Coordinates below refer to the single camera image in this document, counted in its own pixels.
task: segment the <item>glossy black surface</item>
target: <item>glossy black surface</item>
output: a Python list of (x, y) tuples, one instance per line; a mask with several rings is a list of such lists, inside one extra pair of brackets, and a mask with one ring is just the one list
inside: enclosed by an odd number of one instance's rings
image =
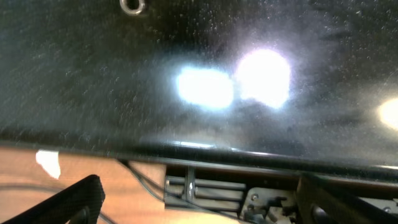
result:
[[(111, 156), (170, 144), (201, 155), (146, 154), (223, 162), (217, 152), (248, 166), (273, 157), (398, 166), (398, 131), (380, 115), (398, 98), (396, 1), (152, 0), (138, 17), (118, 0), (6, 0), (0, 9), (3, 141)], [(239, 62), (259, 49), (289, 64), (279, 108), (240, 97)], [(232, 103), (184, 101), (177, 78), (187, 67), (228, 74)]]

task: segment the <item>cord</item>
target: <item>cord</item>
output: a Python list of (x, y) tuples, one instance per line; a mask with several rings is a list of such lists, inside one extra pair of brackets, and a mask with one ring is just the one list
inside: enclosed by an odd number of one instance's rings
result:
[[(221, 216), (223, 216), (223, 217), (230, 218), (230, 219), (232, 219), (232, 220), (236, 220), (236, 221), (239, 221), (239, 222), (241, 222), (241, 223), (256, 224), (256, 223), (254, 223), (254, 222), (247, 222), (247, 221), (244, 221), (244, 220), (242, 220), (242, 219), (240, 219), (240, 218), (236, 218), (236, 217), (234, 217), (234, 216), (232, 216), (232, 215), (227, 215), (227, 214), (224, 214), (224, 213), (221, 213), (221, 212), (214, 212), (214, 211), (211, 211), (211, 210), (209, 210), (209, 209), (205, 209), (205, 208), (203, 208), (203, 207), (201, 207), (201, 206), (199, 206), (199, 205), (195, 205), (194, 203), (191, 203), (191, 202), (189, 202), (189, 201), (187, 201), (187, 200), (181, 199), (181, 198), (179, 197), (179, 195), (177, 195), (177, 194), (175, 194), (175, 193), (172, 193), (172, 192), (169, 192), (168, 190), (164, 189), (163, 187), (157, 185), (155, 182), (153, 182), (150, 178), (146, 177), (144, 174), (141, 174), (138, 170), (136, 170), (135, 168), (133, 168), (132, 166), (130, 166), (130, 164), (128, 163), (128, 161), (118, 160), (118, 162), (119, 162), (120, 164), (122, 164), (125, 168), (127, 168), (127, 169), (133, 174), (133, 176), (141, 183), (141, 185), (145, 188), (145, 190), (146, 190), (147, 192), (149, 192), (152, 196), (153, 196), (153, 195), (156, 195), (156, 194), (152, 191), (151, 188), (148, 187), (148, 185), (146, 184), (146, 182), (147, 182), (150, 186), (152, 186), (154, 189), (165, 192), (169, 197), (172, 197), (172, 198), (174, 198), (175, 200), (178, 200), (178, 201), (180, 201), (180, 202), (183, 202), (186, 206), (188, 206), (188, 207), (190, 207), (190, 208), (194, 208), (194, 209), (196, 209), (196, 210), (203, 211), (203, 212), (207, 212), (207, 213), (212, 213), (212, 214), (215, 214), (215, 215), (221, 215)], [(160, 198), (158, 195), (156, 195), (156, 199), (160, 200), (161, 202), (164, 202), (164, 199), (163, 199), (163, 198)]]
[[(1, 190), (36, 190), (41, 192), (49, 192), (49, 193), (59, 193), (62, 188), (55, 188), (55, 187), (44, 187), (40, 185), (33, 185), (33, 184), (7, 184), (7, 185), (0, 185)], [(99, 213), (99, 217), (106, 222), (107, 224), (116, 224), (110, 217), (105, 215), (104, 213)]]

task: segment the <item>silver ring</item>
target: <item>silver ring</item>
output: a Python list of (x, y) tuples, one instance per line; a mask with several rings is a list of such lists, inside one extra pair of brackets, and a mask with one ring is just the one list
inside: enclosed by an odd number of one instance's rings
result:
[(120, 7), (122, 7), (122, 10), (129, 16), (136, 16), (142, 12), (145, 8), (145, 1), (144, 0), (138, 0), (138, 8), (137, 9), (130, 9), (129, 6), (127, 5), (128, 0), (120, 0)]

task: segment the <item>wooden floor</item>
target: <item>wooden floor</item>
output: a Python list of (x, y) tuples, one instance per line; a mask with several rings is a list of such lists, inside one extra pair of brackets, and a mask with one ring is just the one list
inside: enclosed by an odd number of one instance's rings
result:
[[(0, 185), (27, 183), (46, 187), (67, 187), (90, 174), (96, 174), (100, 176), (106, 194), (101, 211), (116, 223), (237, 223), (217, 215), (165, 210), (164, 204), (152, 198), (128, 170), (112, 159), (60, 153), (61, 176), (57, 180), (36, 163), (35, 153), (36, 151), (32, 150), (0, 147)], [(165, 166), (131, 164), (163, 185)], [(31, 190), (0, 191), (0, 222), (51, 195)]]

